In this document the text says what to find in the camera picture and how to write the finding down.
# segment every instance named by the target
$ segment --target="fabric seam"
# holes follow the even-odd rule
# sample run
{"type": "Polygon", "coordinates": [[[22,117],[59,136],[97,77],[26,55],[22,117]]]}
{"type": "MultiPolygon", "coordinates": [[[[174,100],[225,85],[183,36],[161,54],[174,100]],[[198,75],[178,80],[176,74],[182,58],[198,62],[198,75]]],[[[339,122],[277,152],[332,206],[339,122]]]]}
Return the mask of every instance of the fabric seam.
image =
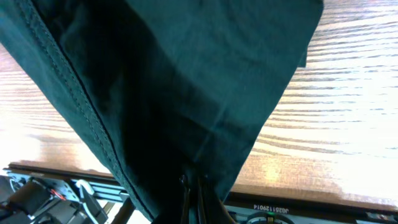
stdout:
{"type": "MultiPolygon", "coordinates": [[[[90,122],[90,120],[88,119],[87,115],[86,115],[85,112],[83,111],[83,108],[81,107],[81,104],[78,102],[77,97],[75,96],[75,94],[73,94],[73,90],[72,90],[72,88],[70,87],[70,85],[68,84],[68,80],[66,79],[65,75],[61,72],[61,70],[59,69],[59,67],[58,67],[57,64],[55,63],[55,60],[51,57],[50,53],[49,53],[48,50],[45,48],[45,41],[42,40],[42,39],[37,35],[36,31],[31,27],[32,24],[31,24],[31,22],[28,20],[28,16],[27,16],[27,14],[25,13],[25,11],[24,11],[23,8],[22,8],[22,2],[19,1],[19,2],[17,3],[17,5],[18,5],[18,7],[19,7],[21,13],[22,13],[23,16],[24,16],[24,20],[25,20],[26,24],[28,25],[28,28],[29,28],[30,31],[35,35],[35,37],[36,37],[36,39],[39,41],[39,43],[40,43],[42,49],[43,49],[44,52],[47,54],[47,57],[51,60],[51,62],[52,62],[52,64],[53,64],[53,69],[59,74],[60,77],[62,77],[63,81],[65,82],[65,84],[66,84],[66,86],[67,86],[67,88],[68,88],[68,90],[69,90],[69,93],[71,94],[73,100],[75,101],[75,103],[76,103],[77,106],[79,107],[81,113],[82,113],[83,116],[85,117],[85,119],[86,119],[87,123],[89,124],[89,127],[90,127],[90,129],[91,129],[91,131],[92,131],[92,133],[93,133],[93,135],[94,135],[94,137],[95,137],[95,140],[100,144],[100,146],[101,146],[101,148],[102,148],[102,150],[103,150],[103,152],[104,152],[106,158],[107,158],[108,161],[112,164],[112,167],[113,167],[114,171],[115,171],[117,174],[122,173],[123,178],[124,178],[123,182],[127,182],[127,183],[129,184],[131,190],[132,190],[133,193],[134,193],[134,196],[138,199],[138,201],[140,202],[140,204],[142,205],[142,207],[146,210],[146,212],[148,213],[148,215],[153,219],[153,218],[154,218],[153,215],[151,214],[151,212],[149,212],[149,209],[144,205],[144,203],[142,202],[142,200],[139,198],[138,193],[136,192],[135,188],[132,186],[132,184],[130,183],[130,181],[129,181],[128,178],[126,177],[125,173],[123,172],[123,169],[121,168],[121,164],[120,164],[120,161],[119,161],[119,159],[118,159],[118,157],[117,157],[117,154],[116,154],[116,152],[114,151],[113,146],[112,146],[111,143],[109,142],[109,139],[108,139],[108,137],[107,137],[107,134],[105,133],[105,131],[104,131],[103,127],[102,127],[102,124],[99,123],[98,119],[95,119],[95,121],[96,121],[98,127],[100,128],[100,130],[101,130],[101,132],[102,132],[103,137],[105,138],[105,140],[107,140],[107,141],[106,141],[107,145],[108,145],[108,146],[113,150],[113,152],[114,152],[114,156],[115,156],[115,159],[116,159],[118,165],[120,166],[120,170],[117,169],[118,167],[115,167],[115,164],[112,162],[111,158],[109,157],[108,152],[105,150],[104,145],[103,145],[101,139],[99,138],[99,136],[97,135],[96,131],[94,130],[94,127],[93,127],[92,123],[90,122]]],[[[30,8],[30,10],[32,10],[31,17],[36,17],[36,19],[38,20],[38,23],[39,23],[40,28],[43,30],[43,32],[45,33],[45,35],[46,35],[47,38],[49,39],[49,42],[51,43],[53,49],[59,54],[61,61],[63,62],[65,68],[69,71],[69,73],[70,73],[70,75],[71,75],[71,77],[72,77],[72,80],[75,82],[75,85],[80,86],[80,84],[79,84],[78,81],[76,80],[75,76],[72,74],[72,72],[71,72],[71,70],[70,70],[71,68],[67,65],[67,63],[66,63],[66,61],[65,61],[65,58],[62,57],[63,54],[60,53],[58,47],[55,46],[55,44],[52,42],[52,40],[51,40],[51,38],[50,38],[48,32],[45,30],[44,25],[43,25],[43,23],[41,22],[41,19],[40,19],[40,18],[38,17],[38,15],[35,13],[35,9],[34,9],[32,3],[31,3],[31,2],[28,2],[28,3],[27,3],[27,6],[30,8]]],[[[95,112],[93,111],[93,108],[88,104],[87,99],[86,99],[84,93],[83,93],[81,90],[80,90],[80,95],[83,97],[83,100],[84,100],[86,106],[88,107],[88,109],[90,110],[90,112],[93,114],[92,116],[93,116],[93,117],[96,117],[96,114],[95,114],[95,112]]]]}

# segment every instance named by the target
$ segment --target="machine part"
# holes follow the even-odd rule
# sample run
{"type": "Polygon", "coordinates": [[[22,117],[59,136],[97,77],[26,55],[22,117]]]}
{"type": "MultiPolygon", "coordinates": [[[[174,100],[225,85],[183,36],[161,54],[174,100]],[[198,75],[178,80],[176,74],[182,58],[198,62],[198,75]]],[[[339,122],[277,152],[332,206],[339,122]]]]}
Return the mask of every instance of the machine part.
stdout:
{"type": "Polygon", "coordinates": [[[75,185],[80,189],[84,187],[87,191],[87,193],[93,195],[94,194],[94,189],[91,187],[90,183],[85,181],[85,180],[78,180],[75,185]]]}
{"type": "Polygon", "coordinates": [[[53,198],[48,204],[44,205],[40,210],[36,211],[33,214],[34,219],[33,222],[40,220],[43,216],[47,214],[47,212],[52,209],[54,206],[57,206],[61,200],[58,198],[53,198]]]}
{"type": "Polygon", "coordinates": [[[54,196],[56,196],[61,200],[67,200],[62,194],[58,193],[55,189],[51,189],[50,192],[51,194],[53,194],[54,196]]]}
{"type": "Polygon", "coordinates": [[[33,215],[49,198],[50,193],[43,185],[28,181],[8,198],[8,205],[26,215],[33,215]]]}
{"type": "Polygon", "coordinates": [[[180,177],[181,186],[183,187],[183,203],[180,224],[189,223],[189,206],[190,206],[190,189],[188,186],[188,178],[185,175],[180,177]]]}
{"type": "Polygon", "coordinates": [[[13,215],[10,215],[5,218],[1,218],[0,224],[15,224],[15,223],[30,223],[30,218],[23,212],[18,211],[13,215]]]}
{"type": "Polygon", "coordinates": [[[113,207],[114,207],[114,203],[108,202],[102,209],[104,210],[105,214],[109,214],[109,212],[112,210],[113,207]]]}
{"type": "Polygon", "coordinates": [[[94,224],[104,224],[107,221],[108,216],[94,196],[92,196],[86,188],[94,194],[94,190],[89,184],[80,185],[80,201],[83,204],[83,208],[94,224]]]}
{"type": "Polygon", "coordinates": [[[264,213],[264,212],[257,212],[255,214],[250,215],[248,217],[247,224],[260,224],[260,223],[274,224],[274,223],[280,223],[280,221],[283,221],[286,224],[294,224],[292,220],[283,215],[275,215],[275,214],[270,215],[269,213],[264,213]]]}
{"type": "Polygon", "coordinates": [[[228,214],[234,220],[234,222],[238,222],[237,219],[236,219],[236,212],[228,211],[228,214]]]}
{"type": "Polygon", "coordinates": [[[0,217],[8,217],[12,215],[14,211],[12,211],[5,203],[0,203],[0,217]]]}
{"type": "Polygon", "coordinates": [[[23,179],[17,182],[14,178],[10,178],[10,187],[13,192],[17,192],[25,183],[23,179]]]}
{"type": "Polygon", "coordinates": [[[85,214],[78,212],[74,214],[68,224],[91,224],[91,220],[85,214]]]}
{"type": "Polygon", "coordinates": [[[235,221],[219,200],[213,186],[206,177],[198,178],[198,216],[200,224],[229,223],[235,221]]]}
{"type": "Polygon", "coordinates": [[[72,202],[61,201],[50,209],[47,212],[47,215],[50,215],[53,220],[56,220],[59,223],[68,223],[77,211],[78,209],[73,207],[72,202]]]}
{"type": "MultiPolygon", "coordinates": [[[[73,189],[77,189],[74,184],[80,179],[84,179],[90,183],[91,187],[95,191],[92,196],[96,199],[123,203],[125,198],[128,198],[126,190],[111,176],[82,174],[17,164],[9,164],[9,167],[4,170],[7,172],[9,177],[15,177],[16,180],[20,180],[21,177],[25,180],[29,180],[31,177],[38,177],[42,178],[46,183],[51,183],[51,181],[67,183],[69,184],[69,189],[71,189],[73,194],[73,189]]],[[[67,191],[65,196],[67,200],[75,202],[80,201],[79,197],[73,198],[67,191]]],[[[319,223],[320,220],[327,220],[339,223],[371,222],[398,224],[398,212],[393,210],[369,209],[237,192],[229,193],[227,199],[224,201],[224,206],[230,214],[231,212],[235,214],[234,220],[238,222],[247,221],[248,216],[257,212],[270,212],[270,215],[272,215],[272,213],[274,215],[283,215],[295,223],[319,223]],[[368,216],[368,213],[378,214],[378,217],[392,216],[394,219],[383,220],[381,218],[372,218],[368,216]]]]}
{"type": "Polygon", "coordinates": [[[136,207],[132,204],[130,198],[127,198],[126,201],[124,201],[122,207],[120,208],[118,214],[115,216],[114,220],[112,221],[112,224],[126,224],[133,211],[136,209],[136,207]]]}
{"type": "Polygon", "coordinates": [[[26,183],[31,178],[40,179],[41,183],[46,185],[50,189],[54,189],[55,192],[61,197],[65,197],[65,200],[79,202],[77,189],[71,184],[70,180],[56,175],[42,174],[40,172],[23,172],[21,174],[8,173],[10,179],[14,179],[17,183],[26,183]]]}

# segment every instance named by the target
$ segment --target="wooden table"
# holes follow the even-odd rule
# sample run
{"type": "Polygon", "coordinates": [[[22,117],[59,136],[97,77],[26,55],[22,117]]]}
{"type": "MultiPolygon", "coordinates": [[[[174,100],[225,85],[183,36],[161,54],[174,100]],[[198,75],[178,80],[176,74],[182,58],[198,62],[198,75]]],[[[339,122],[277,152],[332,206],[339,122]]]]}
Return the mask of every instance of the wooden table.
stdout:
{"type": "MultiPolygon", "coordinates": [[[[398,210],[397,49],[398,1],[326,1],[233,191],[398,210]]],[[[2,167],[110,175],[3,46],[0,146],[2,167]]]]}

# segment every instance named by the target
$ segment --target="green cloth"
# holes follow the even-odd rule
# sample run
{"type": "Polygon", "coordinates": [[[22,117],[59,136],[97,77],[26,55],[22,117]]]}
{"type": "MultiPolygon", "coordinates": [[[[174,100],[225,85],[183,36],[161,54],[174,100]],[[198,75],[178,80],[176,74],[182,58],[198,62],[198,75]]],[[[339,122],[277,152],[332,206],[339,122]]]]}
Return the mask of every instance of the green cloth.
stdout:
{"type": "Polygon", "coordinates": [[[0,41],[150,220],[224,200],[305,55],[309,0],[0,2],[0,41]]]}

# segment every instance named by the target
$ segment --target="wood grain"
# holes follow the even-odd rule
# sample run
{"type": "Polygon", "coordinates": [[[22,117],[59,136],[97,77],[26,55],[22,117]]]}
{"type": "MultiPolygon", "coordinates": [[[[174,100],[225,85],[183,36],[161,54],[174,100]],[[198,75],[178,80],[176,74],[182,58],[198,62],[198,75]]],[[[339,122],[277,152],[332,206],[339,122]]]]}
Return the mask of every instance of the wood grain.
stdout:
{"type": "MultiPolygon", "coordinates": [[[[397,48],[398,1],[326,1],[233,191],[398,210],[397,48]]],[[[109,175],[3,46],[0,144],[3,167],[109,175]]]]}

